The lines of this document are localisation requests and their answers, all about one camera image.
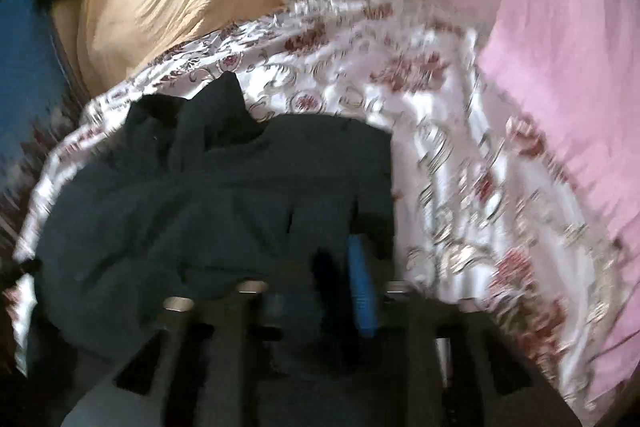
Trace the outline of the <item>black padded garment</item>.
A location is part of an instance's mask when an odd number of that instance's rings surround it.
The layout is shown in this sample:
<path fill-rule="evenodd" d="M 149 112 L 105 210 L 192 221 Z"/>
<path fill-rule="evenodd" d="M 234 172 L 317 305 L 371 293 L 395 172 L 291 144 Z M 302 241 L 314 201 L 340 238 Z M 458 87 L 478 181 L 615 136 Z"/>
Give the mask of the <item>black padded garment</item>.
<path fill-rule="evenodd" d="M 338 271 L 337 332 L 352 326 L 349 237 L 393 258 L 390 135 L 337 116 L 250 116 L 225 72 L 190 98 L 131 106 L 111 150 L 58 195 L 36 249 L 35 291 L 71 345 L 120 360 L 169 297 L 220 298 L 287 263 L 324 256 Z"/>

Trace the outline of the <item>floral satin bedspread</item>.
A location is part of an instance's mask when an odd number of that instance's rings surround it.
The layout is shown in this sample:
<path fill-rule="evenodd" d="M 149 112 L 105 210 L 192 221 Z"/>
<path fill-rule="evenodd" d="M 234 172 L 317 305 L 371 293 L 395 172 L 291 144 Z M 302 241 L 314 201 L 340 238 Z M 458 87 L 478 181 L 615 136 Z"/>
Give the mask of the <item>floral satin bedspread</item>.
<path fill-rule="evenodd" d="M 329 114 L 390 132 L 408 279 L 486 306 L 588 419 L 594 359 L 626 297 L 618 252 L 544 134 L 484 79 L 477 41 L 430 0 L 300 0 L 180 43 L 88 103 L 44 163 L 16 257 L 32 257 L 58 192 L 110 145 L 132 103 L 191 98 L 234 72 L 259 120 Z"/>

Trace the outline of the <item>blue patterned curtain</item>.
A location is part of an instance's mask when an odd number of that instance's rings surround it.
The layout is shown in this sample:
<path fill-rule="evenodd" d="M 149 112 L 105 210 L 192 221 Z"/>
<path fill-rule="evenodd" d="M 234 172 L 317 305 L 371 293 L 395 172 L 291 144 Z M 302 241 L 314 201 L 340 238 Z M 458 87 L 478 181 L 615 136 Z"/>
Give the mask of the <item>blue patterned curtain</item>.
<path fill-rule="evenodd" d="M 50 15 L 35 0 L 1 0 L 1 187 L 35 179 L 80 112 Z"/>

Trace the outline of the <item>pink curtain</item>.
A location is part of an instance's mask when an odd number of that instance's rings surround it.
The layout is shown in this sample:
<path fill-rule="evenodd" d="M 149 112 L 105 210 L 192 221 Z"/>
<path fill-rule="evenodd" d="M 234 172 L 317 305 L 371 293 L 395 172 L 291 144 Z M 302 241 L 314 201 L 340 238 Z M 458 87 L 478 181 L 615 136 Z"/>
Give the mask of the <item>pink curtain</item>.
<path fill-rule="evenodd" d="M 501 0 L 485 72 L 534 118 L 639 286 L 639 0 Z"/>

